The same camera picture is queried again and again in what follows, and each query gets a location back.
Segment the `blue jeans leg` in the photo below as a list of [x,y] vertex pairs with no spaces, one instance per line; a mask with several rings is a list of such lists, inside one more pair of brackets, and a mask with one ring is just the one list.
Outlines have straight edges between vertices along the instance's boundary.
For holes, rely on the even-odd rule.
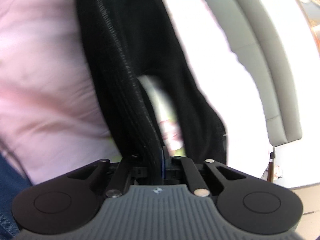
[[1,155],[1,184],[0,184],[0,235],[1,239],[12,239],[19,232],[19,228],[11,213],[14,198],[30,186]]

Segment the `pink floral bed sheet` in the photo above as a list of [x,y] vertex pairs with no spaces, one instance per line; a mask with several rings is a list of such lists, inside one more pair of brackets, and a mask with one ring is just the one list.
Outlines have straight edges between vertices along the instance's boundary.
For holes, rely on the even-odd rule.
[[[227,166],[260,178],[269,162],[263,105],[205,0],[162,0],[198,90],[225,127]],[[140,76],[163,146],[186,157],[173,101]],[[82,45],[76,0],[1,0],[2,156],[31,184],[100,159],[120,161]]]

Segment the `wooden bedside stand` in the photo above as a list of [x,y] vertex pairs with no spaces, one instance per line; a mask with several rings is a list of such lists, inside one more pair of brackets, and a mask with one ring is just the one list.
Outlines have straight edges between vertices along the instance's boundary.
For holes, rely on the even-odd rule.
[[274,180],[274,161],[276,159],[276,151],[273,148],[273,151],[270,153],[269,163],[268,163],[268,172],[267,172],[267,181],[273,182]]

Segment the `black pants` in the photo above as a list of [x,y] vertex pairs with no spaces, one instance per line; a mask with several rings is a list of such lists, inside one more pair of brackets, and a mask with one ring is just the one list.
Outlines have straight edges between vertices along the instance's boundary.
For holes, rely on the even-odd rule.
[[198,90],[162,0],[76,0],[85,57],[112,138],[123,157],[159,167],[159,126],[140,76],[173,101],[187,157],[226,163],[225,127]]

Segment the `grey upholstered headboard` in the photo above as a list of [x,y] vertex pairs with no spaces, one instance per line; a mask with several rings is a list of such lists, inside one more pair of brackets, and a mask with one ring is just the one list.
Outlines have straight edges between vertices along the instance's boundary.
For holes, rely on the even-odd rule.
[[261,0],[206,0],[231,50],[259,90],[270,144],[302,138],[295,84],[287,53]]

